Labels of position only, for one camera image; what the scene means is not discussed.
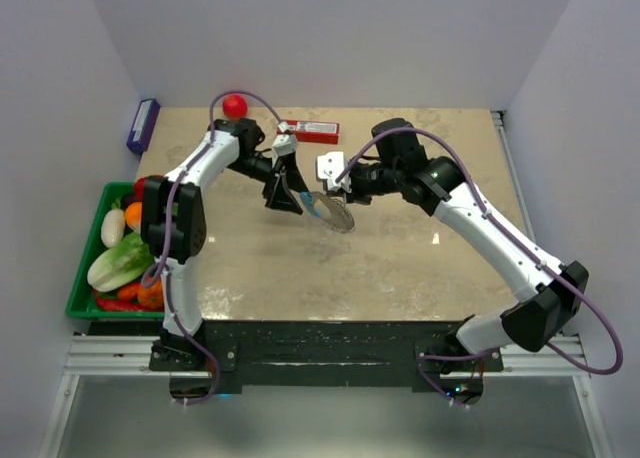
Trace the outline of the blue grey keyring with rings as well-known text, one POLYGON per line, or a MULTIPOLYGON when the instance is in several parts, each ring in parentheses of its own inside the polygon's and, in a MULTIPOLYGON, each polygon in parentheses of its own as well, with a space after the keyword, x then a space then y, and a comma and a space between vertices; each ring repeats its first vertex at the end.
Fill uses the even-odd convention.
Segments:
POLYGON ((349 233, 355 229, 355 219, 342 201, 320 191, 301 192, 299 198, 305 210, 332 231, 349 233))

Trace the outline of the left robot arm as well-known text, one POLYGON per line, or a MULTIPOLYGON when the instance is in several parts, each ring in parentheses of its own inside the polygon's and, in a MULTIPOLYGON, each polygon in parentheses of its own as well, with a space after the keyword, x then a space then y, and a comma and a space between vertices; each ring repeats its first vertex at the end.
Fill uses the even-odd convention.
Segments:
POLYGON ((251 119, 216 119, 180 165, 145 182, 140 233, 155 262, 144 277, 162 283, 164 299, 163 329, 153 352, 185 370, 200 368, 211 356, 201 330, 195 278, 196 258, 208 237, 207 189, 230 169, 263 183, 267 208, 303 212, 294 196, 307 189, 297 166, 296 136, 287 123, 279 123, 269 156, 258 149, 264 139, 251 119))

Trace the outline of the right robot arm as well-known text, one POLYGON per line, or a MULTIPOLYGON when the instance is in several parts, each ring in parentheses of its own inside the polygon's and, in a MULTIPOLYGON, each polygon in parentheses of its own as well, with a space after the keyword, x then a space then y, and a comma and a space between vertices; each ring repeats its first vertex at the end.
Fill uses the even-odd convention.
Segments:
POLYGON ((469 370, 481 353, 508 344, 538 352, 580 308, 578 293, 589 273, 547 253, 506 219, 470 182, 470 175, 446 156, 431 158, 416 130, 402 119, 371 130, 378 159, 363 163, 341 151, 316 159, 316 177, 326 192, 349 203, 370 203, 398 193, 438 219, 472 246, 500 275, 517 303, 511 308, 466 319, 445 347, 448 364, 469 370))

